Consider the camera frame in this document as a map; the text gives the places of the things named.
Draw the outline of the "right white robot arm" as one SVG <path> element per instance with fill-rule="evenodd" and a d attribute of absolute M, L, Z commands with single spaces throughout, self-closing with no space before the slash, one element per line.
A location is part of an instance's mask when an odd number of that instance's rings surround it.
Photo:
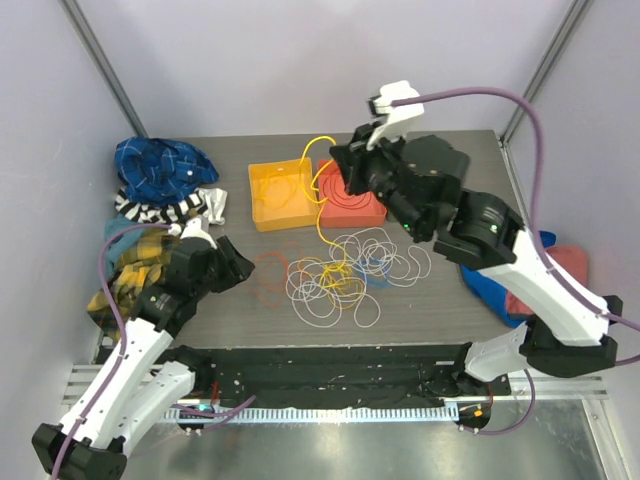
<path fill-rule="evenodd" d="M 531 311 L 508 334 L 471 342 L 451 380 L 472 395 L 502 374 L 532 367 L 558 378 L 611 369 L 617 343 L 608 334 L 614 297 L 588 291 L 535 248 L 536 236 L 501 198 L 464 187 L 470 158 L 435 135 L 382 140 L 369 148 L 370 125 L 331 147 L 349 195 L 370 193 L 416 243 L 477 271 L 513 293 Z"/>

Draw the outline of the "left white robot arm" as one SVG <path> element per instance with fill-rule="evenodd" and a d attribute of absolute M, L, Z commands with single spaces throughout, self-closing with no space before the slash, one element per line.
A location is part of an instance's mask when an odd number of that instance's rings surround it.
<path fill-rule="evenodd" d="M 164 277 L 137 298 L 117 346 L 87 390 L 56 424 L 41 424 L 32 445 L 53 479 L 119 479 L 137 443 L 179 399 L 205 397 L 214 382 L 209 357 L 182 346 L 152 366 L 209 293 L 246 281 L 254 264 L 231 241 L 183 237 Z"/>

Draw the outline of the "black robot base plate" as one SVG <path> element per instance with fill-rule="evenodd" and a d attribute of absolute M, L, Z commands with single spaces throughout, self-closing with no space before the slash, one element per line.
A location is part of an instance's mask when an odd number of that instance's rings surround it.
<path fill-rule="evenodd" d="M 490 384 L 455 369 L 460 345 L 382 345 L 203 349 L 195 391 L 223 407 L 341 410 L 436 407 L 447 398 L 507 396 L 501 374 Z"/>

